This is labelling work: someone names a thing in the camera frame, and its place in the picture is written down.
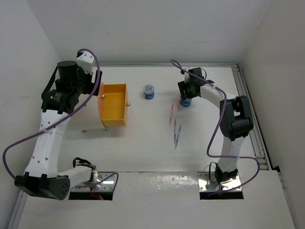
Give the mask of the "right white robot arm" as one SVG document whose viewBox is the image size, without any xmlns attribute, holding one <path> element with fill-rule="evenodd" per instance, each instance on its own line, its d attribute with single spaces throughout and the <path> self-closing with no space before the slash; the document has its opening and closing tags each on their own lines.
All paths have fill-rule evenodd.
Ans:
<svg viewBox="0 0 305 229">
<path fill-rule="evenodd" d="M 178 83 L 178 87 L 182 102 L 200 97 L 220 111 L 219 121 L 212 134 L 215 137 L 217 130 L 221 130 L 224 137 L 220 156 L 214 156 L 218 158 L 214 171 L 215 181 L 220 184 L 235 178 L 241 145 L 254 127 L 248 97 L 226 93 L 215 86 L 213 81 L 206 80 L 199 67 L 183 69 L 181 74 L 184 75 L 184 80 Z"/>
</svg>

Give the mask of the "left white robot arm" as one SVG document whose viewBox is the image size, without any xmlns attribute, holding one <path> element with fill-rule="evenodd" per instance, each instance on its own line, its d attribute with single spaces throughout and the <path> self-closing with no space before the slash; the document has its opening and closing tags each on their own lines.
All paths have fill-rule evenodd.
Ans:
<svg viewBox="0 0 305 229">
<path fill-rule="evenodd" d="M 98 95 L 101 73 L 93 71 L 94 61 L 61 61 L 41 94 L 42 134 L 37 138 L 31 160 L 14 185 L 32 197 L 63 200 L 69 190 L 92 181 L 95 166 L 79 166 L 58 172 L 58 157 L 63 134 L 81 94 Z"/>
</svg>

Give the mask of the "orange drawer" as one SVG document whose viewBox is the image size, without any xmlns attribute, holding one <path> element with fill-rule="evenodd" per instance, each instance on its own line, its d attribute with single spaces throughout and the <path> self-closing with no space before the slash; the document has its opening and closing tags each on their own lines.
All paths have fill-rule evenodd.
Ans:
<svg viewBox="0 0 305 229">
<path fill-rule="evenodd" d="M 127 84 L 102 84 L 100 86 L 97 105 L 104 127 L 126 127 L 129 104 Z"/>
</svg>

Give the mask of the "round drawer cabinet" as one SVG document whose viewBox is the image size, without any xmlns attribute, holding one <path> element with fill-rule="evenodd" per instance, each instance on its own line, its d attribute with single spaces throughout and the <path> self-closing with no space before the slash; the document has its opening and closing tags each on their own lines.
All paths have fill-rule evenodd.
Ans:
<svg viewBox="0 0 305 229">
<path fill-rule="evenodd" d="M 84 106 L 85 129 L 103 129 L 103 105 L 105 99 L 105 84 L 101 82 L 98 95 L 93 96 Z"/>
</svg>

